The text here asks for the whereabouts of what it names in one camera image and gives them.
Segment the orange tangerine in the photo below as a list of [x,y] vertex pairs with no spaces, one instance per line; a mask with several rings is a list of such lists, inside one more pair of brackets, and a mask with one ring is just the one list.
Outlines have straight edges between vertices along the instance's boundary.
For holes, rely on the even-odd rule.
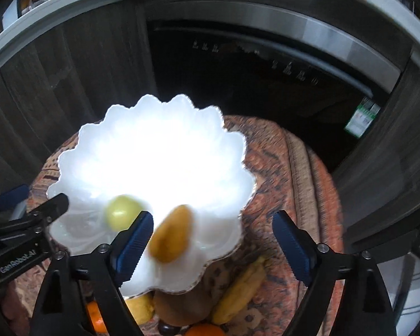
[[104,320],[101,316],[101,313],[100,313],[100,310],[98,308],[98,304],[96,303],[96,301],[92,301],[87,304],[87,311],[92,321],[92,325],[95,332],[97,332],[98,334],[107,333],[108,330],[106,329]]
[[184,336],[225,336],[225,332],[216,325],[200,323],[187,329]]

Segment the large yellow lemon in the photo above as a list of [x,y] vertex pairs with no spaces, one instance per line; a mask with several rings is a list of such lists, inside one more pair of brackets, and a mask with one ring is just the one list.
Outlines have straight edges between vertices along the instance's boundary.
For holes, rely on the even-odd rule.
[[138,325],[146,324],[154,317],[155,308],[153,297],[150,293],[126,299],[125,302]]

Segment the green apple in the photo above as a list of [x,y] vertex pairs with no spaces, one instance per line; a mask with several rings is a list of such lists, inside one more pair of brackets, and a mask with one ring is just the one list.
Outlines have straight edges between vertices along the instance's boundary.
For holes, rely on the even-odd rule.
[[143,206],[139,201],[121,195],[107,204],[104,214],[110,229],[119,232],[127,230],[142,210]]

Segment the yellow mango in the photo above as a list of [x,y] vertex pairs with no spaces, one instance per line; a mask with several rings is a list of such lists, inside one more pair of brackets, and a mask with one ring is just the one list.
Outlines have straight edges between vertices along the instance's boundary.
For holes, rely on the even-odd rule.
[[157,227],[148,243],[148,253],[160,263],[170,263],[184,254],[190,245],[194,215],[190,207],[176,207]]

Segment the brown round kiwi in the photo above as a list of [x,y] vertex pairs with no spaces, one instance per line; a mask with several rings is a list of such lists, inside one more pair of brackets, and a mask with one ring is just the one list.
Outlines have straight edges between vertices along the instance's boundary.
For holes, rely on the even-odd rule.
[[156,290],[153,301],[155,313],[161,321],[181,327],[206,319],[213,307],[209,294],[198,287],[178,295]]

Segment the dark plum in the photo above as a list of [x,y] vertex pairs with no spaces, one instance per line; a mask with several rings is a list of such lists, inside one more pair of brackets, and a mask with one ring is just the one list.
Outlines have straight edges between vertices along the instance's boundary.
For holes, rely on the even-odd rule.
[[180,331],[181,331],[180,326],[169,325],[161,320],[158,322],[158,332],[161,336],[179,335]]

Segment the small yellow banana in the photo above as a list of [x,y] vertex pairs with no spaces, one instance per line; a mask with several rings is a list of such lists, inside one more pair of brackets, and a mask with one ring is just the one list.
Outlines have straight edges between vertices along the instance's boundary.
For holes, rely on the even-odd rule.
[[213,309],[211,322],[222,325],[230,322],[254,298],[266,279],[265,257],[260,256],[237,276]]

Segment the white scalloped fruit bowl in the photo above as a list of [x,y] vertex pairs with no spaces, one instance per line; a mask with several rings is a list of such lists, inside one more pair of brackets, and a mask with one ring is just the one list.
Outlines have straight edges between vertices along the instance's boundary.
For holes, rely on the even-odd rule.
[[138,201],[155,225],[186,205],[194,228],[185,254],[162,264],[144,252],[120,288],[127,298],[151,290],[185,293],[241,244],[241,215],[256,192],[246,149],[246,137],[225,127],[218,107],[196,108],[185,95],[167,102],[144,95],[130,108],[113,105],[101,122],[83,125],[77,144],[58,156],[60,176],[46,194],[66,195],[69,207],[50,235],[78,256],[116,237],[105,219],[116,197]]

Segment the green energy label sticker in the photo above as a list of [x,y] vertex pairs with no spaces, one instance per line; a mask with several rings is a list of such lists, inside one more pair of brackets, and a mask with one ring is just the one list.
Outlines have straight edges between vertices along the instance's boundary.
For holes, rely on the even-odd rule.
[[380,110],[379,105],[364,97],[344,129],[356,138],[362,137]]

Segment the black built-in dishwasher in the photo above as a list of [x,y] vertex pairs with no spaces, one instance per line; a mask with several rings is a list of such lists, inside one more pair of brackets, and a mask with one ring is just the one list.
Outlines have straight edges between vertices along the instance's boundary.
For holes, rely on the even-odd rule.
[[344,129],[356,107],[367,97],[382,110],[401,76],[350,34],[272,6],[170,2],[150,6],[146,17],[162,99],[183,93],[199,108],[276,122],[329,171],[360,141]]

